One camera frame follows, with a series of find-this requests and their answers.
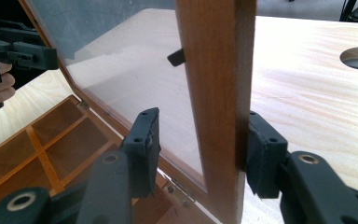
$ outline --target wooden edge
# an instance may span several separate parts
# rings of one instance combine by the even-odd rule
[[[189,206],[180,202],[172,193],[168,191],[167,183],[162,191],[165,196],[170,200],[173,205],[172,210],[167,212],[165,217],[160,220],[159,223],[202,223],[202,224],[214,224],[215,222],[210,219],[204,212],[202,212],[194,203],[190,203]]]
[[[256,1],[176,5],[208,190],[204,206],[224,223],[241,223]]]
[[[156,186],[155,197],[149,195],[145,199],[138,199],[132,207],[134,224],[155,224],[172,207],[170,200],[163,190]]]

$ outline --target clamp jaw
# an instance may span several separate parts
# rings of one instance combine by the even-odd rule
[[[347,187],[320,156],[287,151],[287,141],[250,115],[246,174],[261,199],[278,198],[285,223],[358,223],[358,190]]]
[[[20,69],[59,68],[56,49],[44,46],[37,31],[22,23],[0,20],[0,63],[12,63]]]

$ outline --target wooden frame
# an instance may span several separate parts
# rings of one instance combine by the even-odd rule
[[[30,8],[19,0],[44,35]],[[187,80],[200,143],[206,192],[161,158],[160,168],[196,194],[224,223],[240,223],[252,79],[256,1],[176,1]],[[92,102],[62,72],[73,91],[122,135],[128,127]]]

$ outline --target plywood surface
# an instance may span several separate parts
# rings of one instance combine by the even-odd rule
[[[251,108],[358,189],[358,70],[339,60],[354,47],[358,24],[257,18]],[[70,93],[60,72],[22,88],[0,110],[0,142]],[[280,222],[278,201],[245,194],[243,223]]]

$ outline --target wooden box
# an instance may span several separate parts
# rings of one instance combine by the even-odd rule
[[[252,58],[253,41],[241,47],[249,51],[237,51],[237,42],[253,39],[253,32],[241,33],[234,25],[227,27],[227,22],[247,21],[254,26],[254,11],[239,19],[235,15],[255,8],[255,1],[246,3],[247,6],[200,1],[212,8],[193,5],[192,1],[176,6],[173,1],[161,1],[160,6],[70,0],[20,3],[45,43],[58,50],[61,70],[81,102],[70,96],[0,145],[0,199],[30,186],[45,187],[54,195],[87,178],[90,165],[99,154],[117,149],[121,136],[131,127],[131,118],[158,106],[163,112],[159,168],[164,174],[158,175],[157,198],[138,200],[134,205],[134,222],[164,223],[169,220],[164,216],[170,214],[174,214],[176,222],[212,222],[195,201],[225,223],[241,222],[244,161],[232,161],[244,156],[247,128],[236,126],[235,120],[246,121],[250,92],[238,92],[224,83],[250,77],[251,66],[238,69],[236,64],[243,56]],[[173,10],[167,10],[173,7],[181,10],[175,15]],[[222,14],[216,17],[217,9],[222,9]],[[202,24],[204,31],[193,35],[197,24]],[[226,36],[204,42],[206,36],[216,32],[216,27],[227,29]],[[211,45],[224,47],[204,48]],[[175,69],[166,56],[181,47],[188,49],[186,57],[195,60],[187,62],[186,68],[182,65]],[[217,69],[211,55],[224,58]],[[115,68],[109,63],[112,60]],[[209,77],[195,80],[200,75],[198,70],[210,74]],[[147,76],[140,76],[140,71]],[[219,85],[223,84],[227,92],[219,99],[208,91],[220,89],[213,80],[223,72],[226,75],[220,78]],[[217,104],[208,104],[208,98]],[[229,110],[222,109],[223,105],[228,105]],[[205,125],[205,120],[221,117],[228,123]],[[213,134],[197,136],[196,132],[205,130],[213,130]],[[227,154],[211,150],[210,146],[224,147]],[[216,160],[225,164],[225,169],[220,170]]]
[[[23,185],[55,194],[85,178],[93,158],[117,148],[134,117],[157,106],[164,174],[157,199],[139,200],[135,217],[240,223],[251,90],[252,109],[288,139],[290,151],[320,154],[358,189],[358,70],[339,60],[358,47],[358,24],[258,18],[255,35],[255,1],[180,0],[175,12],[165,0],[163,9],[134,1],[20,2],[58,49],[82,100],[66,99],[0,146],[0,197]],[[118,26],[95,30],[109,22]],[[186,66],[173,68],[166,57],[179,48]],[[278,201],[271,210],[280,214]],[[244,220],[267,222],[260,214]]]
[[[70,96],[0,145],[0,200],[25,187],[54,195],[84,180],[121,139]]]

